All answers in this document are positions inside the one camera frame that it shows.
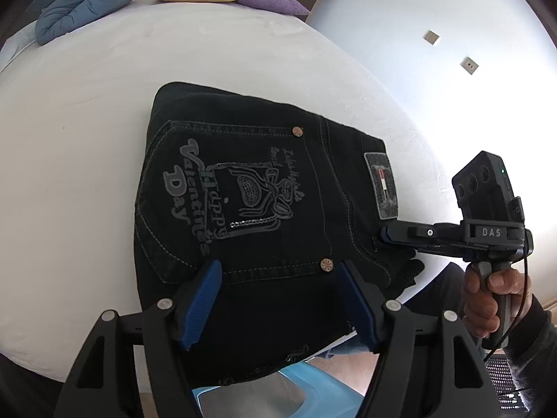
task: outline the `light switch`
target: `light switch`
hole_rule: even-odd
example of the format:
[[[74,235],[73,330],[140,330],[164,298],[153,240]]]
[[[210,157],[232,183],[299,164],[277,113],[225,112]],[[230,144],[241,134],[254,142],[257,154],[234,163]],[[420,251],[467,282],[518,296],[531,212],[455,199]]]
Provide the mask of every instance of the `light switch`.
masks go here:
[[[425,33],[425,36],[423,38],[426,41],[428,41],[432,46],[434,46],[437,40],[439,39],[439,35],[430,30],[427,33]]]
[[[460,65],[466,69],[470,75],[472,75],[478,68],[478,65],[469,57],[464,58],[464,61],[460,63]]]

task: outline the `rivet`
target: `rivet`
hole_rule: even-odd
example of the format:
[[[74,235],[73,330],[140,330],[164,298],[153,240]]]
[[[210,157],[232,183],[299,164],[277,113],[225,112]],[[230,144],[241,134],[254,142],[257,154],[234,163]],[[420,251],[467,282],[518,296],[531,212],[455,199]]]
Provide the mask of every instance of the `rivet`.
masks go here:
[[[325,272],[330,272],[331,270],[333,270],[335,268],[334,263],[332,262],[332,259],[329,259],[328,257],[324,257],[321,262],[321,269]]]
[[[447,319],[449,322],[456,322],[456,320],[458,319],[457,314],[454,311],[449,309],[443,313],[443,317]]]
[[[400,311],[400,309],[402,308],[402,305],[397,300],[387,300],[385,306],[388,310],[391,311]]]
[[[161,299],[157,302],[157,308],[162,310],[170,309],[172,308],[172,305],[173,303],[170,299]]]
[[[106,310],[105,312],[103,312],[103,313],[101,314],[101,319],[102,319],[104,322],[110,322],[110,321],[113,320],[113,318],[115,318],[115,317],[116,317],[116,313],[115,313],[113,310],[111,310],[111,309],[108,309],[108,310]]]

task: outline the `device handle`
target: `device handle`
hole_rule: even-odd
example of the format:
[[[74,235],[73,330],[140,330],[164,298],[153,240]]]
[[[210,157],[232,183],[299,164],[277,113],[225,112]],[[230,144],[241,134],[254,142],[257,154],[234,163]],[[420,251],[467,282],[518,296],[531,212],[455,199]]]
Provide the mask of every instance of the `device handle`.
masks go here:
[[[502,261],[502,262],[478,262],[475,265],[472,265],[474,271],[480,276],[481,281],[481,288],[486,294],[490,294],[493,296],[495,301],[497,302],[497,317],[499,318],[499,328],[497,331],[490,333],[488,337],[484,338],[482,341],[482,347],[487,350],[493,349],[501,337],[505,334],[505,332],[509,329],[509,325],[511,322],[511,295],[498,295],[493,294],[489,291],[487,287],[487,279],[489,276],[494,272],[500,272],[503,270],[507,270],[511,268],[510,261]],[[508,338],[501,343],[500,348],[505,348],[507,343],[509,342]]]

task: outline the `bed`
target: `bed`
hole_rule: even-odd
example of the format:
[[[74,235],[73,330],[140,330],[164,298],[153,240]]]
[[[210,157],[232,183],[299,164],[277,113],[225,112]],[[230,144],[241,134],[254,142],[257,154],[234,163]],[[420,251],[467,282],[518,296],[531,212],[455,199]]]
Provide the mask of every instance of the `bed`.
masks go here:
[[[0,351],[19,365],[63,381],[103,310],[140,311],[134,198],[152,100],[174,80],[291,103],[378,136],[399,218],[460,220],[450,177],[408,115],[321,34],[233,3],[134,0],[31,43],[0,73]],[[422,258],[401,300],[448,262]]]

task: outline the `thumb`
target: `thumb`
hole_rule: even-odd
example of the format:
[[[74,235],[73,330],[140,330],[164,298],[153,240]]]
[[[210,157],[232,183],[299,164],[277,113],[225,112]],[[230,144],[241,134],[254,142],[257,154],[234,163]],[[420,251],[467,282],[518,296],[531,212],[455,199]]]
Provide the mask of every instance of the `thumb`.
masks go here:
[[[524,275],[516,269],[507,269],[492,273],[487,287],[499,295],[522,294],[524,291]]]

